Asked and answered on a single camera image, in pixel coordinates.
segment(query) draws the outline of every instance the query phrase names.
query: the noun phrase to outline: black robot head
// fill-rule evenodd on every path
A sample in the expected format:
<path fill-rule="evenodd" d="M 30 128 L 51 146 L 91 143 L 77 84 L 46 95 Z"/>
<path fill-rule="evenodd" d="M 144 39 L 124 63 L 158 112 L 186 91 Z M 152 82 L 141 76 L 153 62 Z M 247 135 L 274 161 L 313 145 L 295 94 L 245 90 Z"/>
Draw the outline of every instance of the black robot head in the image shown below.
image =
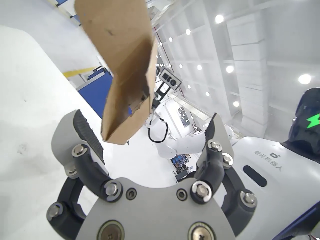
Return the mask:
<path fill-rule="evenodd" d="M 303 94 L 287 142 L 294 150 L 320 156 L 320 88 Z"/>

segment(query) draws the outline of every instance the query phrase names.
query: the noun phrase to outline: yellow stripe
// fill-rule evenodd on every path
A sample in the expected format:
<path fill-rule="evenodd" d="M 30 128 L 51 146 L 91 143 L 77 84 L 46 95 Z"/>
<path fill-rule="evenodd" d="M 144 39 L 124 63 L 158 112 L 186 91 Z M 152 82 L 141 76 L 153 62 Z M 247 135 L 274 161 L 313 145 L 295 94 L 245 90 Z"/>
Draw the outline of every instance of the yellow stripe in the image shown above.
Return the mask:
<path fill-rule="evenodd" d="M 79 69 L 79 70 L 74 70 L 74 71 L 67 71 L 67 72 L 64 72 L 63 75 L 66 77 L 66 78 L 70 78 L 70 77 L 73 77 L 73 76 L 76 76 L 80 73 L 87 73 L 89 71 L 92 71 L 94 69 L 96 69 L 97 67 L 90 67 L 90 68 L 84 68 L 84 69 Z"/>

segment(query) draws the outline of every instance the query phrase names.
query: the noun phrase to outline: cardboard box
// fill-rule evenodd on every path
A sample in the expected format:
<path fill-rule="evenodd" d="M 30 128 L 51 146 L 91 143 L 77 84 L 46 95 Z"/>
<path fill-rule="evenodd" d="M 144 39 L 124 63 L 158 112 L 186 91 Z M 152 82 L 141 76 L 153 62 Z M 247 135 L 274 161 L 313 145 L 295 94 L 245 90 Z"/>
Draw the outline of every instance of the cardboard box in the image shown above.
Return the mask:
<path fill-rule="evenodd" d="M 152 111 L 158 52 L 146 2 L 76 0 L 75 10 L 114 74 L 102 118 L 103 140 L 124 145 Z"/>

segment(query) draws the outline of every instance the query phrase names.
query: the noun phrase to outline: robot logo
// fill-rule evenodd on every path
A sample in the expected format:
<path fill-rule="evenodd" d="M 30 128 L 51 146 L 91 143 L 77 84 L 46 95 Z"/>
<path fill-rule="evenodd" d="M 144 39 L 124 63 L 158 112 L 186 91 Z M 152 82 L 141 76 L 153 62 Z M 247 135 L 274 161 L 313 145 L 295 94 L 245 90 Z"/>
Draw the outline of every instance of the robot logo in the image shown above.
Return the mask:
<path fill-rule="evenodd" d="M 311 127 L 315 127 L 317 125 L 320 125 L 320 113 L 310 117 L 307 119 L 307 121 L 310 122 L 310 124 L 308 125 L 307 129 L 311 128 Z"/>
<path fill-rule="evenodd" d="M 278 158 L 278 157 L 281 157 L 280 155 L 276 155 L 275 153 L 271 153 L 270 156 L 275 158 L 275 159 Z"/>

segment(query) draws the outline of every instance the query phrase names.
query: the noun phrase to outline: wire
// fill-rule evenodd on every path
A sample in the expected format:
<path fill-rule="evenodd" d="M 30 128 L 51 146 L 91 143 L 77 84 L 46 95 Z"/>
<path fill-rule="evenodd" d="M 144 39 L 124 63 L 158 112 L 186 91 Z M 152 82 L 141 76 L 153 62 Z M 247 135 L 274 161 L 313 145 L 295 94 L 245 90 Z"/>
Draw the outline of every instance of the wire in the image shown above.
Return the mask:
<path fill-rule="evenodd" d="M 166 131 L 165 131 L 164 138 L 163 138 L 163 140 L 161 140 L 161 141 L 155 141 L 155 140 L 153 140 L 153 139 L 150 137 L 150 128 L 148 129 L 148 137 L 149 137 L 149 139 L 150 139 L 153 143 L 162 143 L 162 142 L 165 141 L 165 139 L 167 138 L 168 130 L 169 130 L 169 127 L 168 127 L 167 122 L 165 122 L 165 125 L 166 125 L 167 129 L 166 129 Z"/>

